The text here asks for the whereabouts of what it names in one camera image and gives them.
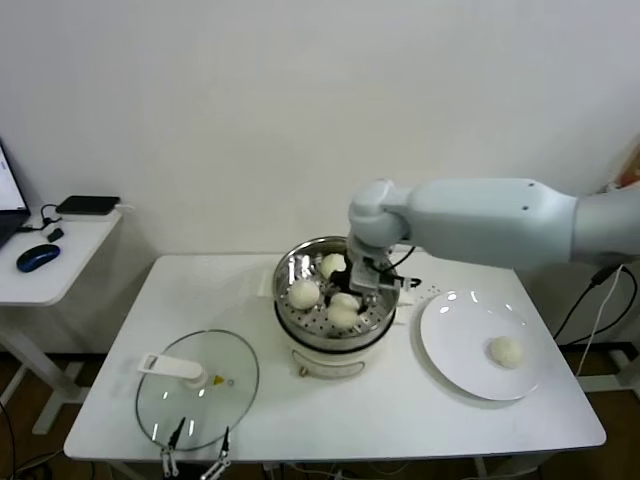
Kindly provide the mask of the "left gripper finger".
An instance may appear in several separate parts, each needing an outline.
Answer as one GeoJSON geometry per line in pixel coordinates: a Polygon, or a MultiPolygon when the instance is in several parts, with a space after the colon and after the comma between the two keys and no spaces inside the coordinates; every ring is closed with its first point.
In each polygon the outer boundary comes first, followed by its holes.
{"type": "Polygon", "coordinates": [[[202,480],[217,480],[230,466],[231,460],[229,458],[229,432],[230,429],[226,428],[218,457],[214,464],[202,474],[202,480]]]}
{"type": "Polygon", "coordinates": [[[185,421],[185,417],[183,417],[179,421],[178,426],[170,435],[167,445],[161,448],[161,463],[164,479],[175,479],[179,476],[179,468],[174,456],[174,452],[184,428],[185,421]]]}

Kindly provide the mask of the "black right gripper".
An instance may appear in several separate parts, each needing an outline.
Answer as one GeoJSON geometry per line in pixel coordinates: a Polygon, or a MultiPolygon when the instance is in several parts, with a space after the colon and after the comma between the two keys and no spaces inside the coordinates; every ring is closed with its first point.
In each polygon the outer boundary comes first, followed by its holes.
{"type": "Polygon", "coordinates": [[[332,304],[334,295],[344,293],[361,300],[358,309],[358,318],[362,323],[374,323],[372,316],[376,307],[376,295],[363,293],[353,290],[350,287],[350,272],[347,270],[335,270],[331,273],[328,280],[327,295],[324,297],[324,304],[329,308],[332,304]]]}

